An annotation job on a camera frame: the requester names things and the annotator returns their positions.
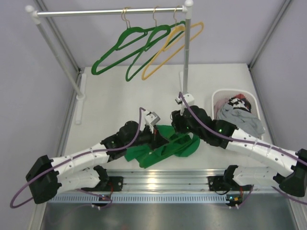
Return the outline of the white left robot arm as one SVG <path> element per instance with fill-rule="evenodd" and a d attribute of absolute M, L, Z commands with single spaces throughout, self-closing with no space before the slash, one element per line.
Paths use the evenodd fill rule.
<path fill-rule="evenodd" d="M 158 126 L 145 125 L 141 130 L 137 122 L 128 121 L 117 133 L 88 149 L 63 157 L 41 156 L 26 175 L 34 203 L 45 203 L 69 190 L 104 190 L 109 177 L 103 164 L 125 156 L 133 147 L 156 150 L 168 143 Z"/>

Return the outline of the green tank top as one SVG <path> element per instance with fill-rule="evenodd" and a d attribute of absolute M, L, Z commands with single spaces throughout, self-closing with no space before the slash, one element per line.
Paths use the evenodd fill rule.
<path fill-rule="evenodd" d="M 161 162 L 172 155 L 188 157 L 193 154 L 200 145 L 200 138 L 185 133 L 176 133 L 172 126 L 158 125 L 158 131 L 169 143 L 152 150 L 149 146 L 136 146 L 128 148 L 124 158 L 126 161 L 136 160 L 141 168 L 148 168 Z"/>

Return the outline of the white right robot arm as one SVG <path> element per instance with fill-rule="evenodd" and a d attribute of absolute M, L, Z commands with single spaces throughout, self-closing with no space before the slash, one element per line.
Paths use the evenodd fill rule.
<path fill-rule="evenodd" d="M 261 167 L 230 165 L 224 172 L 229 190 L 239 186 L 279 187 L 284 193 L 304 197 L 307 191 L 307 151 L 282 149 L 258 139 L 224 120 L 213 120 L 206 111 L 191 106 L 171 113 L 171 125 L 178 133 L 192 133 L 207 144 L 237 152 L 260 163 Z"/>

